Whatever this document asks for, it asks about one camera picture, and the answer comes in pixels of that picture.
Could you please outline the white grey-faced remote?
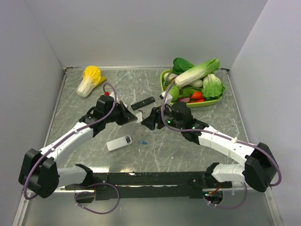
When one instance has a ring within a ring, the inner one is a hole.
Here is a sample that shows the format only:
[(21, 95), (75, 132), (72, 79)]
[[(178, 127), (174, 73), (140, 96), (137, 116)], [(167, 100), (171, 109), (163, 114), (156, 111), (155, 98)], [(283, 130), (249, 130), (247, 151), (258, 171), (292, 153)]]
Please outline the white grey-faced remote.
[(129, 135), (117, 138), (115, 140), (109, 141), (106, 143), (108, 151), (112, 152), (117, 149), (126, 147), (128, 145), (131, 145), (133, 143), (132, 138)]

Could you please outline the white battery cover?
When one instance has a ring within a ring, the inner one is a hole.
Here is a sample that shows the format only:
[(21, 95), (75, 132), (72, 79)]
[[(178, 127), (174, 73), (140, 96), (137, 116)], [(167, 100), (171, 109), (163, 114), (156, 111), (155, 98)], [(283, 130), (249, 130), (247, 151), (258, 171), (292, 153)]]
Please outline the white battery cover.
[(136, 121), (137, 123), (140, 123), (143, 121), (143, 116), (142, 116), (141, 112), (138, 112), (135, 116), (137, 117), (137, 121)]

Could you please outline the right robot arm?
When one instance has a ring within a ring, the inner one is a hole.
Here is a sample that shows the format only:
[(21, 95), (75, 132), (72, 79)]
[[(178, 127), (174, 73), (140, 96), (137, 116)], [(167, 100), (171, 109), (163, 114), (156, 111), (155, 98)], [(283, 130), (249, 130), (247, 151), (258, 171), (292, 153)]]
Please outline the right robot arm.
[(279, 166), (266, 144), (246, 143), (219, 132), (195, 119), (184, 102), (165, 105), (164, 109), (154, 107), (141, 124), (150, 130), (166, 126), (180, 132), (190, 142), (209, 147), (233, 159), (236, 164), (213, 163), (207, 168), (205, 181), (209, 187), (217, 187), (223, 182), (241, 182), (258, 192), (265, 192), (279, 172)]

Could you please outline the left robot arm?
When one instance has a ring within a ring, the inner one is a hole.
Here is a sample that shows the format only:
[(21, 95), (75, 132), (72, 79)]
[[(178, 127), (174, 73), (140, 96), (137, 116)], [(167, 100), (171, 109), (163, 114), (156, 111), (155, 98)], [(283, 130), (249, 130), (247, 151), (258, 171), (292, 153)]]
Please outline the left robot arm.
[(137, 120), (122, 101), (115, 102), (111, 96), (100, 96), (96, 106), (64, 136), (39, 151), (30, 149), (24, 155), (18, 182), (36, 195), (47, 198), (58, 187), (76, 184), (88, 189), (93, 183), (93, 171), (83, 164), (59, 169), (57, 166), (75, 149), (94, 138), (105, 129), (106, 124), (124, 125)]

